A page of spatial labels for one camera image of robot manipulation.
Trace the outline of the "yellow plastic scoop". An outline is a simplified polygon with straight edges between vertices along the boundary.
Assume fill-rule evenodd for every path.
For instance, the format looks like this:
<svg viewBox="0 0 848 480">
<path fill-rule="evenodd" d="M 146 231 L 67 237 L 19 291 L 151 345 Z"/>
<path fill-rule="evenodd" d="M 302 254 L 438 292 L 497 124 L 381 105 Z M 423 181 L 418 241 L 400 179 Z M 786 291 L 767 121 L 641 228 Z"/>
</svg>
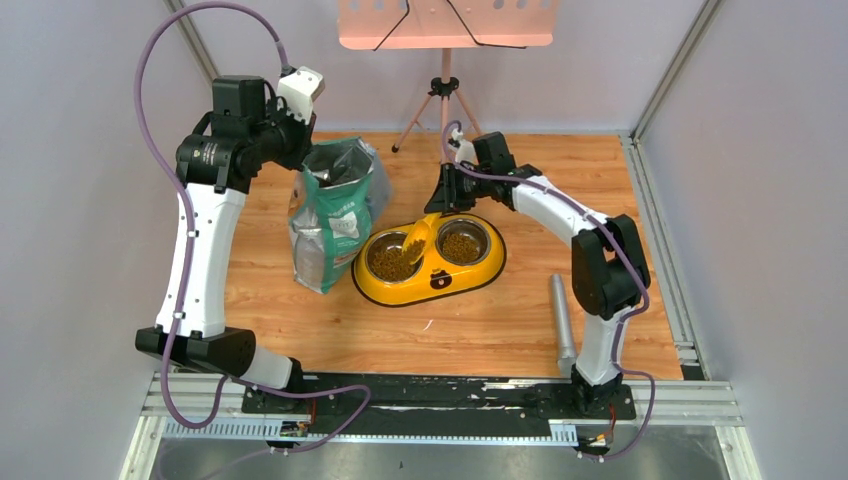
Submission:
<svg viewBox="0 0 848 480">
<path fill-rule="evenodd" d="M 439 212 L 429 213 L 413 224 L 402 245 L 400 259 L 404 264 L 413 265 L 422 257 L 433 238 L 433 226 L 441 216 Z"/>
</svg>

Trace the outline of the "green pet food bag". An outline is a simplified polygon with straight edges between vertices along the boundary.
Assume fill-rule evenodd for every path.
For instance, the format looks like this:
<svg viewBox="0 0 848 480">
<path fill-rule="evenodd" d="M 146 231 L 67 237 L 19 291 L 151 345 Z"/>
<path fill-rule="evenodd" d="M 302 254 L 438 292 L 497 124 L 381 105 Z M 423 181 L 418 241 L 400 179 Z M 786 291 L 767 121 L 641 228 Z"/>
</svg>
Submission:
<svg viewBox="0 0 848 480">
<path fill-rule="evenodd" d="M 360 137 L 316 143 L 295 177 L 288 211 L 294 279 L 316 293 L 338 282 L 370 236 L 373 153 Z"/>
</svg>

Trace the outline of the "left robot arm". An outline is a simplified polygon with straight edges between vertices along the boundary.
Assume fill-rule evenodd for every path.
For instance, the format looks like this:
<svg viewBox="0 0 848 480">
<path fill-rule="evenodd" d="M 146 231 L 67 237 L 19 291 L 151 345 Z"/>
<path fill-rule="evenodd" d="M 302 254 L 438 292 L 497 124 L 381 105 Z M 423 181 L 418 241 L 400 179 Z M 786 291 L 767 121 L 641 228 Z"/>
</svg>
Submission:
<svg viewBox="0 0 848 480">
<path fill-rule="evenodd" d="M 321 74 L 301 67 L 275 90 L 258 76 L 214 79 L 213 108 L 176 150 L 180 235 L 154 326 L 137 331 L 138 351 L 167 363 L 264 385 L 283 413 L 306 400 L 296 359 L 274 354 L 249 329 L 228 326 L 225 287 L 231 247 L 251 181 L 276 163 L 300 171 L 312 147 Z"/>
</svg>

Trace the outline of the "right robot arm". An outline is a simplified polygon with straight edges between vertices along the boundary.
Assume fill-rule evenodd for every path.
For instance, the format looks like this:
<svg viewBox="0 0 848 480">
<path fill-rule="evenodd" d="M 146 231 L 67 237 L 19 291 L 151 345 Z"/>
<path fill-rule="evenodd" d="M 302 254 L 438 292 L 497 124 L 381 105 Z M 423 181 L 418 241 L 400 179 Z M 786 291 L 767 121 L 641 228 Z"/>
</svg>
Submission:
<svg viewBox="0 0 848 480">
<path fill-rule="evenodd" d="M 427 213 L 466 212 L 490 198 L 535 220 L 569 248 L 571 289 L 585 313 L 570 374 L 571 403 L 584 417 L 598 416 L 622 386 L 619 357 L 630 320 L 649 304 L 650 273 L 635 221 L 597 212 L 535 166 L 518 165 L 500 132 L 467 140 L 451 123 L 441 142 L 447 160 Z"/>
</svg>

